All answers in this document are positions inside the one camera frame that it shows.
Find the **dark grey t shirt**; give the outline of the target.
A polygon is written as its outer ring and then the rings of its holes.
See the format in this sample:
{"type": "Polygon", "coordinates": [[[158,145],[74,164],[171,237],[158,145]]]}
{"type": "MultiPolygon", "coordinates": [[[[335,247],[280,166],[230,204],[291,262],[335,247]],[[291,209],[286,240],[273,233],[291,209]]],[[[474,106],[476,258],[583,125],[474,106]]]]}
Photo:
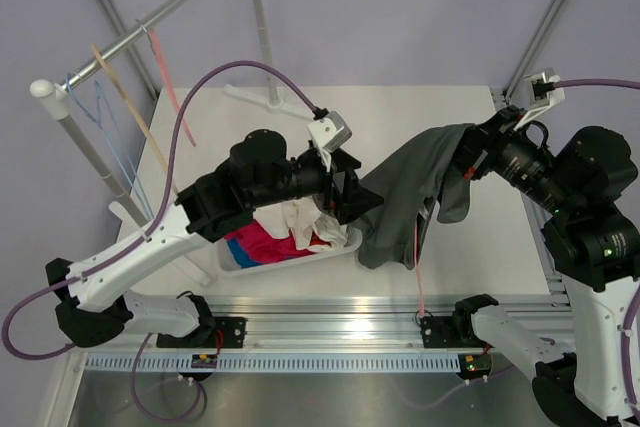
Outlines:
{"type": "Polygon", "coordinates": [[[470,183],[453,166],[453,157],[470,127],[467,123],[425,130],[361,179],[361,186],[384,199],[354,222],[363,236],[358,251],[361,265],[376,269],[396,262],[413,269],[413,250],[425,238],[425,230],[415,228],[416,221],[420,210],[431,209],[435,202],[438,222],[452,224],[466,218],[470,183]]]}

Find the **thin pink wire hanger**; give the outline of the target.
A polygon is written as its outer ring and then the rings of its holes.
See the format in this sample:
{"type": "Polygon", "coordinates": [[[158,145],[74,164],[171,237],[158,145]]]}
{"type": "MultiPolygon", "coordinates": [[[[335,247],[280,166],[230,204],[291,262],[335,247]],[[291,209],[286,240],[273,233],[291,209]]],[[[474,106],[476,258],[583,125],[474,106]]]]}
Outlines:
{"type": "Polygon", "coordinates": [[[419,240],[418,223],[416,221],[414,223],[414,229],[413,229],[413,263],[414,263],[414,271],[415,271],[416,281],[417,281],[418,291],[419,291],[418,314],[419,314],[419,318],[421,319],[424,317],[426,313],[426,309],[425,309],[425,294],[424,294],[424,288],[423,288],[423,281],[422,281],[421,271],[419,267],[418,240],[419,240]]]}

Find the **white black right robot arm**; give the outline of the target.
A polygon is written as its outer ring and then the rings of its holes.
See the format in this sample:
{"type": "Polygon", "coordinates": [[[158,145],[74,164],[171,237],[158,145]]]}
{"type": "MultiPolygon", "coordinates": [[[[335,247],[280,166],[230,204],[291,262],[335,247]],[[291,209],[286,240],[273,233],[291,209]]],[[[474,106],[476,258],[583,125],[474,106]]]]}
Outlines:
{"type": "Polygon", "coordinates": [[[639,422],[639,231],[617,207],[638,170],[624,137],[580,129],[557,154],[527,136],[531,120],[509,106],[467,128],[453,162],[468,180],[495,173],[549,214],[541,234],[568,297],[574,350],[511,319],[492,297],[458,302],[463,339],[496,348],[530,382],[558,426],[639,422]]]}

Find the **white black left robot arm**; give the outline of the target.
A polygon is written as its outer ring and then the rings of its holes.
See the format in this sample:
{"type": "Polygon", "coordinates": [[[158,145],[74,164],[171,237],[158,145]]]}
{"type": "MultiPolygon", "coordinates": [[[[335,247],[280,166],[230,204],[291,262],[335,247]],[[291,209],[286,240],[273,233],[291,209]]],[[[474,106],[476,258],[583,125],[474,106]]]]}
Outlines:
{"type": "Polygon", "coordinates": [[[197,348],[213,342],[218,323],[207,301],[132,291],[139,281],[188,253],[249,225],[259,207],[310,198],[340,224],[382,205],[380,195],[359,182],[360,162],[341,149],[323,164],[309,148],[287,156],[285,139],[256,130],[234,145],[227,160],[198,178],[176,200],[163,201],[143,233],[71,262],[55,259],[45,271],[59,303],[60,330],[82,348],[105,344],[122,333],[155,334],[160,348],[197,348]]]}

